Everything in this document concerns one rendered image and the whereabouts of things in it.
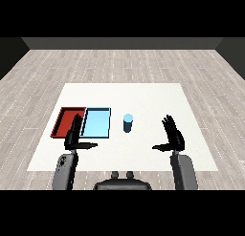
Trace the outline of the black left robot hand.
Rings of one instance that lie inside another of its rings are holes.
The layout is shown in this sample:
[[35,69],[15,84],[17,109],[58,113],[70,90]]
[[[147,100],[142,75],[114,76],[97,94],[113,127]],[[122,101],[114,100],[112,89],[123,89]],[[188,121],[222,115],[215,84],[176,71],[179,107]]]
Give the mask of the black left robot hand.
[[82,117],[79,114],[76,114],[71,128],[67,131],[64,146],[66,150],[77,150],[77,149],[90,149],[97,147],[98,145],[93,142],[79,142],[79,132],[82,124]]

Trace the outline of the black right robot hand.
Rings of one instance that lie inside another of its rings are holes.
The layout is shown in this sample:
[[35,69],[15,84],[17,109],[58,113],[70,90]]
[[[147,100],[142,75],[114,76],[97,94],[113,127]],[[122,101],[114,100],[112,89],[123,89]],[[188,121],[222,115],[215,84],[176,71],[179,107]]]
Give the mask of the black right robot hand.
[[177,129],[176,123],[172,116],[166,116],[162,123],[164,125],[165,131],[167,133],[168,143],[157,144],[153,146],[153,149],[160,150],[162,152],[166,151],[184,151],[185,150],[185,140],[182,133]]

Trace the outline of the red shallow open box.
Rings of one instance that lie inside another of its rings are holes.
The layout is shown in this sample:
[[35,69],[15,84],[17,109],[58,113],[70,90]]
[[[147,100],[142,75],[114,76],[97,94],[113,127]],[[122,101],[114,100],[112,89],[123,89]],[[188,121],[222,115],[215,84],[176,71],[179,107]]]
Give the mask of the red shallow open box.
[[85,107],[62,107],[56,119],[51,138],[64,139],[71,129],[72,122],[76,114],[84,118]]

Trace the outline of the light blue shallow open box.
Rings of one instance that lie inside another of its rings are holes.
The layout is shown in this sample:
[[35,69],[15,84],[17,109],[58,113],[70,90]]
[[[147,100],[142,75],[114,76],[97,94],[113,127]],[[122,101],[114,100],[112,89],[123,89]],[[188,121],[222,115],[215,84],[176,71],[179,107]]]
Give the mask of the light blue shallow open box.
[[110,117],[109,107],[89,107],[85,112],[79,136],[82,139],[108,139]]

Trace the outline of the small blue can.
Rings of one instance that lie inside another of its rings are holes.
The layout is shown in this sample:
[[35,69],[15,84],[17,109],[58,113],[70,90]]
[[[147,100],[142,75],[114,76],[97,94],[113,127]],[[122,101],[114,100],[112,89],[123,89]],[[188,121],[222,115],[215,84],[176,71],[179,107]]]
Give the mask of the small blue can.
[[125,133],[129,133],[132,128],[133,116],[131,114],[125,114],[123,116],[123,130]]

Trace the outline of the dark grey robot body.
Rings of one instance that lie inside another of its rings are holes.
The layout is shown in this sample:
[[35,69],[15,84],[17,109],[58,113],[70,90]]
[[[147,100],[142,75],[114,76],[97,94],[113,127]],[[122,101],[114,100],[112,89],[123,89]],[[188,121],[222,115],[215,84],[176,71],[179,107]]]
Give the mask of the dark grey robot body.
[[111,178],[103,182],[97,182],[94,190],[151,190],[151,186],[148,182],[136,180],[132,171],[126,172],[125,179],[120,179],[119,172],[113,171]]

